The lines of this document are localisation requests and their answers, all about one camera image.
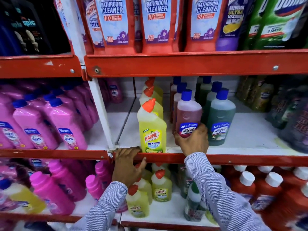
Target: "hand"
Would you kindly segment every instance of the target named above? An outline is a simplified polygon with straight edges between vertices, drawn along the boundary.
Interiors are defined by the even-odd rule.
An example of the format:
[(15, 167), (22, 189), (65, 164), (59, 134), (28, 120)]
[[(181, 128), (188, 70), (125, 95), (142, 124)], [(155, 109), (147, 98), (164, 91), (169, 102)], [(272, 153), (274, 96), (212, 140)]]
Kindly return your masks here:
[(186, 139), (183, 139), (177, 132), (174, 132), (173, 135), (175, 142), (179, 144), (185, 156), (189, 156), (197, 151), (206, 154), (209, 148), (208, 129), (203, 123), (200, 123), (198, 128)]
[(144, 157), (140, 167), (135, 168), (133, 161), (138, 152), (141, 152), (140, 147), (120, 148), (117, 150), (112, 181), (122, 182), (129, 188), (141, 177), (147, 161), (146, 157)]

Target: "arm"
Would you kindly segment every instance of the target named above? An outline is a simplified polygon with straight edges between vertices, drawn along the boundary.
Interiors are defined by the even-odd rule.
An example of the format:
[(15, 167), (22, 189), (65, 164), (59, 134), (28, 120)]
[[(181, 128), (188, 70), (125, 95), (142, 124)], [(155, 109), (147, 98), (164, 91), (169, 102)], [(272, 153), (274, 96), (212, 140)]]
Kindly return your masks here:
[(270, 231), (249, 202), (226, 185), (202, 152), (185, 159), (185, 165), (196, 182), (203, 201), (223, 231)]
[(124, 202), (126, 193), (127, 187), (123, 183), (117, 181), (110, 183), (97, 205), (91, 208), (69, 230), (107, 231), (111, 226), (117, 209)]

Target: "orange nozzle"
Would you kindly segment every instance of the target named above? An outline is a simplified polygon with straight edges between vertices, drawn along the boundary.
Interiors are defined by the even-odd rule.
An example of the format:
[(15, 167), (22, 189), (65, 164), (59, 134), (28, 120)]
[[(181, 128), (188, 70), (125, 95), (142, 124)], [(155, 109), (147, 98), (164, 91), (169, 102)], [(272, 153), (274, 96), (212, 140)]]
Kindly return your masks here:
[(158, 179), (162, 179), (163, 176), (165, 176), (165, 170), (164, 169), (157, 170), (155, 172), (155, 175)]
[(148, 113), (152, 112), (154, 109), (155, 101), (156, 99), (153, 98), (151, 100), (144, 102), (144, 104), (142, 105), (143, 109)]
[(129, 189), (128, 189), (128, 194), (130, 196), (133, 196), (134, 194), (136, 194), (137, 190), (138, 190), (138, 186), (137, 185), (131, 185), (129, 187)]
[(145, 81), (145, 85), (147, 87), (152, 87), (154, 84), (154, 80), (153, 79), (148, 79), (147, 81)]
[(153, 95), (153, 91), (154, 91), (154, 86), (151, 86), (151, 87), (148, 87), (148, 88), (144, 89), (143, 93), (147, 97), (151, 97)]

